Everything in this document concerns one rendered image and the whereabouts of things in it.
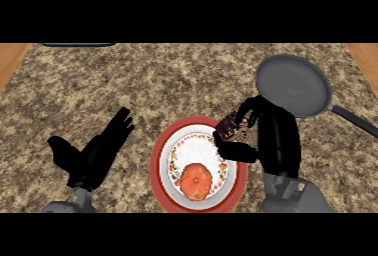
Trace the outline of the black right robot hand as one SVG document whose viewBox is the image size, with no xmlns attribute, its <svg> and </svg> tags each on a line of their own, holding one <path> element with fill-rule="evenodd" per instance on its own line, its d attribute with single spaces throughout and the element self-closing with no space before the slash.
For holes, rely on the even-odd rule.
<svg viewBox="0 0 378 256">
<path fill-rule="evenodd" d="M 224 141 L 214 131 L 220 157 L 245 163 L 259 161 L 265 173 L 296 179 L 301 144 L 293 115 L 261 95 L 248 98 L 240 104 L 236 123 L 240 122 L 246 112 L 251 112 L 248 127 L 256 126 L 256 147 L 242 142 Z"/>
</svg>

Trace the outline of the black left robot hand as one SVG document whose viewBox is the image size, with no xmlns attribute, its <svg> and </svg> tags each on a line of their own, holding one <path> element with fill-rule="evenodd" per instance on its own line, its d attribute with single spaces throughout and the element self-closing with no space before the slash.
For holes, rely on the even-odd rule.
<svg viewBox="0 0 378 256">
<path fill-rule="evenodd" d="M 54 164 L 67 172 L 67 186 L 88 192 L 97 189 L 107 175 L 116 153 L 134 129 L 129 110 L 122 107 L 103 132 L 88 141 L 82 150 L 59 136 L 47 139 Z"/>
</svg>

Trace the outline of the dark red cupcake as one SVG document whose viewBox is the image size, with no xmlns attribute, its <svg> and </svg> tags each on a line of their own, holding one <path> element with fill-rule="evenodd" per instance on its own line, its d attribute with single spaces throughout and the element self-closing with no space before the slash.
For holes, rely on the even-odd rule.
<svg viewBox="0 0 378 256">
<path fill-rule="evenodd" d="M 248 119 L 242 118 L 240 122 L 236 123 L 236 115 L 236 111 L 230 112 L 215 126 L 217 134 L 224 141 L 236 142 L 246 139 Z"/>
</svg>

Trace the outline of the grey frying pan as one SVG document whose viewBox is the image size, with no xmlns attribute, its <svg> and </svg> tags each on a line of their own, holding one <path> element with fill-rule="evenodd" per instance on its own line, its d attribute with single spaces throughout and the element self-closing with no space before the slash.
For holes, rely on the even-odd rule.
<svg viewBox="0 0 378 256">
<path fill-rule="evenodd" d="M 256 67 L 259 95 L 296 118 L 330 111 L 378 138 L 378 127 L 332 103 L 332 88 L 320 68 L 290 54 L 268 56 Z"/>
</svg>

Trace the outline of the red-rimmed white plate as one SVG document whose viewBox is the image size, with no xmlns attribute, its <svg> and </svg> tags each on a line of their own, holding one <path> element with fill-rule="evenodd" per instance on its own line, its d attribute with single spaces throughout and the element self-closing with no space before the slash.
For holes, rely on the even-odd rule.
<svg viewBox="0 0 378 256">
<path fill-rule="evenodd" d="M 230 212 L 239 202 L 248 166 L 220 157 L 214 144 L 218 121 L 190 116 L 162 131 L 149 161 L 149 180 L 166 212 Z"/>
</svg>

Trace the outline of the orange pumpkin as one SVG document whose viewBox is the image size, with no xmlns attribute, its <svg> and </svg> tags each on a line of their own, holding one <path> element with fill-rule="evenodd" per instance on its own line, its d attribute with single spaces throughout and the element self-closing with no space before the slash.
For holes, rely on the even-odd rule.
<svg viewBox="0 0 378 256">
<path fill-rule="evenodd" d="M 190 201 L 202 201 L 209 194 L 212 176 L 200 163 L 189 164 L 180 176 L 180 191 Z"/>
</svg>

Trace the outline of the dark grey appliance edge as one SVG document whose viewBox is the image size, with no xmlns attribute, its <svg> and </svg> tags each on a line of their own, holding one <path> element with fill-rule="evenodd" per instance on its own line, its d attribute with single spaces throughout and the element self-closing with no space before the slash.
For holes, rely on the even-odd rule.
<svg viewBox="0 0 378 256">
<path fill-rule="evenodd" d="M 116 43 L 41 43 L 45 47 L 60 47 L 60 48 L 72 48 L 72 47 L 110 47 L 116 45 Z"/>
</svg>

